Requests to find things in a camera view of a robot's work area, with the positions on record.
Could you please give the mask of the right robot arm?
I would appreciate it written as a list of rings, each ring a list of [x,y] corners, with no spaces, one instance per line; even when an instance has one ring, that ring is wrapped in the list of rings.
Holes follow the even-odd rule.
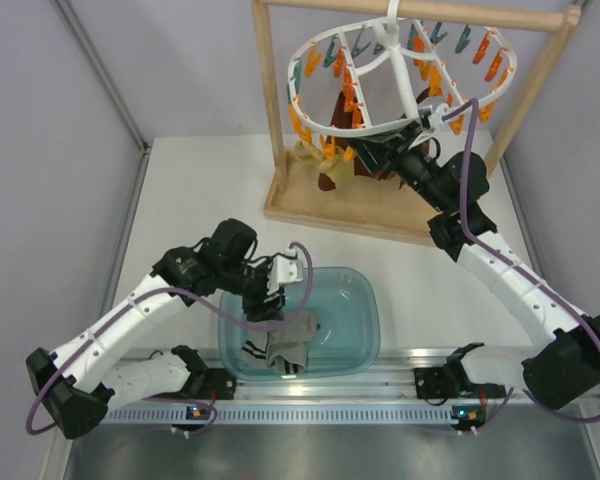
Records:
[[[434,244],[473,275],[522,326],[528,347],[471,343],[445,365],[458,396],[483,385],[517,388],[557,411],[600,385],[600,314],[591,317],[558,295],[510,248],[478,201],[488,192],[486,165],[471,149],[444,164],[414,143],[419,130],[356,137],[348,144],[377,179],[397,176],[436,212]]]

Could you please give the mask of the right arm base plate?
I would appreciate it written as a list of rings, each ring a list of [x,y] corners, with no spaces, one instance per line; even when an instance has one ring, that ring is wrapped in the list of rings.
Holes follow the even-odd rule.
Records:
[[[479,388],[462,370],[448,366],[422,367],[413,370],[416,396],[421,400],[478,398]]]

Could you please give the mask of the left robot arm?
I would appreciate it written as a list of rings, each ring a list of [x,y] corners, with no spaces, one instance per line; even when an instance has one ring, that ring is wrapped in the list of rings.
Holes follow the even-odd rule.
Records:
[[[114,410],[156,396],[205,398],[208,368],[197,350],[177,345],[149,360],[119,360],[145,335],[218,291],[241,298],[248,328],[283,319],[284,287],[301,279],[297,249],[254,258],[256,232],[237,219],[218,224],[194,246],[169,249],[111,311],[25,364],[36,395],[65,438],[80,438]]]

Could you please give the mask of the yellow sock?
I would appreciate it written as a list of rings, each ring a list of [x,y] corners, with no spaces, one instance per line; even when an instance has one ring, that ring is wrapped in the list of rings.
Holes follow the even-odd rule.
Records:
[[[313,168],[318,168],[325,160],[323,151],[320,148],[304,140],[298,140],[290,150],[290,154],[294,161]]]
[[[348,187],[354,179],[354,161],[347,159],[342,152],[333,158],[325,158],[318,163],[318,187],[322,191],[332,191]]]

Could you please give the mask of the white round clip hanger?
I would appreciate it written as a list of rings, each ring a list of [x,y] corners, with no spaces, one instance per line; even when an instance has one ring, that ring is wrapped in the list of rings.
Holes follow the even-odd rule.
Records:
[[[467,100],[461,96],[457,82],[452,79],[447,64],[436,51],[440,37],[429,32],[418,16],[400,17],[400,3],[388,3],[385,16],[352,23],[320,33],[303,44],[289,62],[287,96],[290,117],[296,134],[311,142],[317,132],[322,138],[354,138],[396,131],[418,117],[408,63],[417,67],[433,97],[441,96],[451,112],[444,117],[454,133],[461,131],[464,115],[457,110]],[[366,105],[361,78],[391,64],[404,117],[385,123],[374,123]],[[312,120],[301,104],[301,79],[309,78],[318,64],[331,68],[342,80],[344,111],[351,113],[350,127],[321,125]]]

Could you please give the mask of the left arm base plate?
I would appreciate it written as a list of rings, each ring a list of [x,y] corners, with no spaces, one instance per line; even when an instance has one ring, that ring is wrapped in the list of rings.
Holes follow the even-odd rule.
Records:
[[[187,382],[180,391],[157,394],[152,396],[152,399],[197,400],[207,403],[217,400],[233,400],[236,388],[236,378],[226,369],[209,368],[204,376]]]

